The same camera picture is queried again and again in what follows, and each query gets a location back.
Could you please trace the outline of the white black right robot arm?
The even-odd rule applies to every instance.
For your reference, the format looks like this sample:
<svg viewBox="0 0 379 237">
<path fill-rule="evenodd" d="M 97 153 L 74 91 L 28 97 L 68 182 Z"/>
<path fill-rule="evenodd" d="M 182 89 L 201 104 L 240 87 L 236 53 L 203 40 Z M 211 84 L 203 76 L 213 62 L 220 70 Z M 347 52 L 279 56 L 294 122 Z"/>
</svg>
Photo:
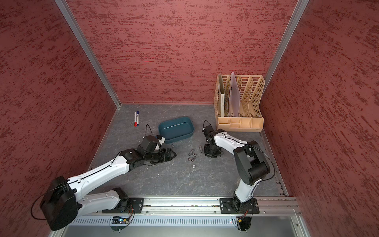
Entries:
<svg viewBox="0 0 379 237">
<path fill-rule="evenodd" d="M 237 212 L 246 211 L 252 204 L 254 191 L 259 183 L 266 181 L 271 173 L 269 157 L 255 141 L 243 141 L 229 135 L 222 129 L 214 130 L 212 126 L 202 129 L 206 143 L 203 153 L 210 158 L 222 156 L 223 151 L 234 156 L 240 182 L 234 191 L 232 208 Z"/>
</svg>

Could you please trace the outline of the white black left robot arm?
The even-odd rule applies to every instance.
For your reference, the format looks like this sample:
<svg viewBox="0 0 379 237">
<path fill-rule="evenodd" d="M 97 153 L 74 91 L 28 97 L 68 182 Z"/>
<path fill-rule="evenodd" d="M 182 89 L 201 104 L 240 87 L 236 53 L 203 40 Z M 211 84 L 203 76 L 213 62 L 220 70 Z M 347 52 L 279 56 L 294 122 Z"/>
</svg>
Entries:
<svg viewBox="0 0 379 237">
<path fill-rule="evenodd" d="M 150 153 L 127 149 L 119 152 L 109 162 L 81 175 L 69 179 L 59 176 L 52 180 L 46 193 L 42 195 L 39 207 L 44 215 L 43 219 L 52 231 L 58 231 L 71 224 L 77 217 L 98 211 L 137 213 L 140 207 L 134 207 L 129 196 L 121 188 L 113 188 L 99 194 L 91 192 L 140 166 L 169 162 L 175 157 L 177 154 L 170 148 Z"/>
</svg>

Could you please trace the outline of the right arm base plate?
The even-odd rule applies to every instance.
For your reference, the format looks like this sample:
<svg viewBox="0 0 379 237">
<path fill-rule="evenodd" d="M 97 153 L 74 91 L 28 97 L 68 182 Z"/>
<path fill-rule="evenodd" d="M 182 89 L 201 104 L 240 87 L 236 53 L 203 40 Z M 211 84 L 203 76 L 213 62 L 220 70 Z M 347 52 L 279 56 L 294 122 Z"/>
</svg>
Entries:
<svg viewBox="0 0 379 237">
<path fill-rule="evenodd" d="M 259 206 L 256 198 L 252 198 L 247 202 L 240 202 L 234 198 L 220 198 L 220 210 L 222 214 L 259 214 Z"/>
</svg>

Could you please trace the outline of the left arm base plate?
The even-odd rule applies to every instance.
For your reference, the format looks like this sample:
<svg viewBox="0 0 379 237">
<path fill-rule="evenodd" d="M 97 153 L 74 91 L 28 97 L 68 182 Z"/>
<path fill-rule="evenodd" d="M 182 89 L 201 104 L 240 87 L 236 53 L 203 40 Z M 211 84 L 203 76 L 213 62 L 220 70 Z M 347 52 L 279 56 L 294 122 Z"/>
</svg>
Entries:
<svg viewBox="0 0 379 237">
<path fill-rule="evenodd" d="M 116 205 L 113 209 L 105 209 L 102 210 L 102 213 L 126 213 L 126 214 L 132 214 L 137 213 L 140 214 L 142 212 L 142 208 L 144 206 L 144 198 L 135 198 L 130 197 L 128 200 L 121 199 L 120 202 Z"/>
</svg>

